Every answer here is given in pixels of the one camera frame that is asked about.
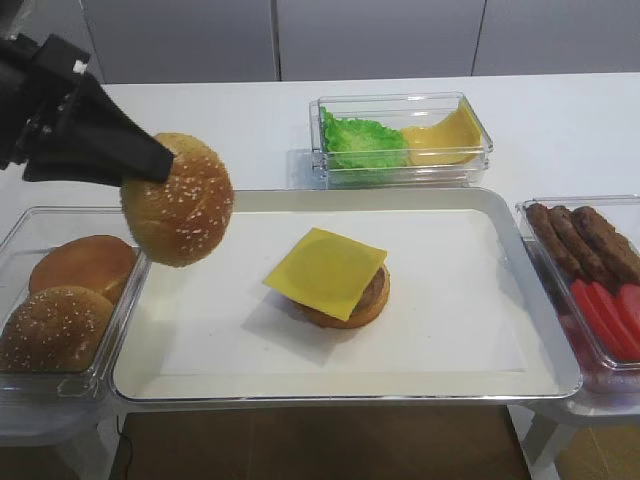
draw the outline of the yellow cheese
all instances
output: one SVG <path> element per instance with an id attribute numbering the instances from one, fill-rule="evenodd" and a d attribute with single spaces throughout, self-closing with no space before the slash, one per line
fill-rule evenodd
<path id="1" fill-rule="evenodd" d="M 387 252 L 318 228 L 265 279 L 285 297 L 346 322 Z"/>
<path id="2" fill-rule="evenodd" d="M 455 149 L 482 145 L 480 128 L 474 121 L 466 103 L 461 104 L 444 120 L 435 125 L 403 128 L 402 135 L 411 149 Z M 420 150 L 414 150 L 409 154 L 409 163 L 414 166 L 451 165 L 468 162 L 475 155 L 475 153 L 421 155 Z"/>

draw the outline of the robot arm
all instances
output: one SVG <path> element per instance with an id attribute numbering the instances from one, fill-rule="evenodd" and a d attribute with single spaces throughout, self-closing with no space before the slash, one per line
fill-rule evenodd
<path id="1" fill-rule="evenodd" d="M 173 154 L 111 101 L 85 72 L 88 61 L 55 35 L 42 46 L 0 39 L 0 169 L 26 163 L 32 182 L 164 182 Z"/>

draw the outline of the tomato slice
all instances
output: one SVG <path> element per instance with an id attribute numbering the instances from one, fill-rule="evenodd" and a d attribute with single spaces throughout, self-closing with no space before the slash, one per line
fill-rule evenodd
<path id="1" fill-rule="evenodd" d="M 629 332 L 640 340 L 640 287 L 626 284 L 620 288 L 615 299 L 620 318 Z"/>
<path id="2" fill-rule="evenodd" d="M 587 294 L 593 306 L 604 319 L 609 331 L 616 337 L 618 343 L 634 360 L 640 360 L 640 341 L 633 335 L 620 318 L 618 309 L 609 291 L 597 282 L 587 286 Z"/>
<path id="3" fill-rule="evenodd" d="M 620 342 L 616 339 L 615 335 L 609 330 L 607 323 L 600 316 L 600 313 L 593 305 L 591 298 L 589 297 L 587 284 L 578 279 L 571 284 L 571 293 L 573 293 L 576 303 L 580 307 L 585 320 L 604 344 L 605 348 L 617 359 L 623 361 L 630 361 L 630 357 Z"/>

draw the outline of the top bun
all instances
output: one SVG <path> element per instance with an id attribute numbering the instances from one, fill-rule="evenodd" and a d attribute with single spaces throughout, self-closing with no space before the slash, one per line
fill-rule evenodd
<path id="1" fill-rule="evenodd" d="M 122 209 L 136 242 L 154 262 L 183 267 L 218 246 L 233 210 L 233 187 L 218 154 L 181 133 L 156 140 L 175 158 L 166 183 L 125 179 Z"/>
<path id="2" fill-rule="evenodd" d="M 53 287 L 31 295 L 0 338 L 0 370 L 87 369 L 109 325 L 113 305 L 83 287 Z"/>

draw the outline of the lettuce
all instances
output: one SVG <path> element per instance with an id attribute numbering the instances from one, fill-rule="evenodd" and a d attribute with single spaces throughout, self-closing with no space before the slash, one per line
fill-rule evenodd
<path id="1" fill-rule="evenodd" d="M 331 168 L 385 168 L 407 165 L 402 133 L 374 120 L 336 118 L 322 109 L 325 151 L 333 153 Z"/>

